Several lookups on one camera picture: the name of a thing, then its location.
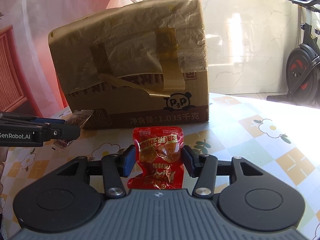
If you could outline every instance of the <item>red snack package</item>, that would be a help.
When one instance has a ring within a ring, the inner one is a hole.
[[[128,180],[128,188],[182,188],[183,163],[180,127],[141,127],[133,130],[136,161],[142,174]]]

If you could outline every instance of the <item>cardboard box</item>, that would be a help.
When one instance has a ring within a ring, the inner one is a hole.
[[[49,34],[70,109],[93,109],[86,128],[208,120],[200,0],[149,0],[83,17]]]
[[[114,87],[101,83],[66,95],[72,111],[94,109],[85,128],[129,128],[139,126],[180,125],[208,121],[207,72],[184,73],[185,91],[170,98],[150,97],[131,87]],[[163,84],[160,74],[127,77],[147,87]]]

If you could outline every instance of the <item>exercise bike flywheel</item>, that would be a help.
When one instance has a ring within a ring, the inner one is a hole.
[[[287,60],[286,79],[288,89],[296,83],[313,58],[303,49],[294,49]],[[320,71],[315,67],[300,87],[293,93],[292,101],[308,105],[317,99]]]

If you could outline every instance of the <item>lamp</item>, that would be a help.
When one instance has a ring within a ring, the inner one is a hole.
[[[110,0],[106,9],[118,8],[132,3],[131,0]]]

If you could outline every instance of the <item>red chair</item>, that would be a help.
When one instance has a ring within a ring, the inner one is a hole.
[[[21,69],[12,25],[0,30],[0,111],[42,117]]]

